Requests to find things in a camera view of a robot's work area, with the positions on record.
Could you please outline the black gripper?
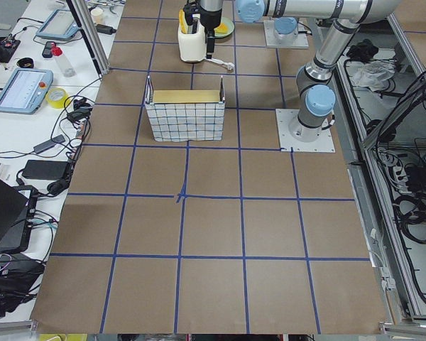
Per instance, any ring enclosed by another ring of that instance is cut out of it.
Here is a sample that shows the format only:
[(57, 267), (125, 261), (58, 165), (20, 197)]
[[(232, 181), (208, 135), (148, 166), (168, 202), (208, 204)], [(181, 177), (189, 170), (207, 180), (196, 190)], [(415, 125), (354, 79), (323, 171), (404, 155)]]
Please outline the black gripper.
[(189, 26), (189, 34), (196, 34), (199, 24), (204, 26), (206, 34), (206, 59), (211, 60), (214, 53), (215, 32), (222, 19), (222, 0), (186, 1), (183, 7), (185, 20)]

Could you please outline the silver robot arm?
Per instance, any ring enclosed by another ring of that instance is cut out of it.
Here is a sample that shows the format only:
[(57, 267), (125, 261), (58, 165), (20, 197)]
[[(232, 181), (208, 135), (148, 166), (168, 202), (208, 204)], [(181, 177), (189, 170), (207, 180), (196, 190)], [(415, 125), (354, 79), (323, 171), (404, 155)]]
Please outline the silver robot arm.
[(279, 36), (297, 35), (299, 30), (299, 18), (296, 17), (280, 17), (274, 21), (274, 32)]
[[(207, 59), (211, 60), (216, 36), (214, 29), (219, 27), (224, 1), (186, 1), (182, 8), (187, 24), (192, 24), (193, 16), (200, 15), (207, 44)], [(363, 23), (374, 23), (392, 14), (401, 1), (235, 1), (235, 9), (243, 23), (254, 23), (264, 16), (272, 18), (303, 17), (331, 19), (332, 24), (313, 59), (305, 64), (296, 76), (299, 103), (305, 99), (305, 92), (315, 85), (328, 85), (339, 56), (344, 52), (354, 34)], [(267, 93), (256, 99), (242, 99), (238, 107), (243, 109), (270, 109), (270, 100), (264, 99)]]

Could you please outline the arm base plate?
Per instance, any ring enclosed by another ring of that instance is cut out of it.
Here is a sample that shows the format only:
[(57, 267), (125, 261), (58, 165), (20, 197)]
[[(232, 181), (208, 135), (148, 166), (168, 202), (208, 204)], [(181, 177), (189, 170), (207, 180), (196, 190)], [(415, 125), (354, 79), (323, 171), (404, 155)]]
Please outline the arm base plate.
[(321, 127), (307, 128), (298, 120), (298, 109), (276, 109), (280, 150), (286, 152), (334, 153), (335, 147), (327, 118)]
[(292, 49), (308, 49), (309, 43), (307, 36), (311, 33), (311, 30), (304, 27), (301, 22), (298, 26), (297, 35), (279, 36), (274, 32), (274, 21), (275, 19), (267, 19), (263, 22), (264, 33), (266, 37), (266, 46), (269, 48), (292, 48)]

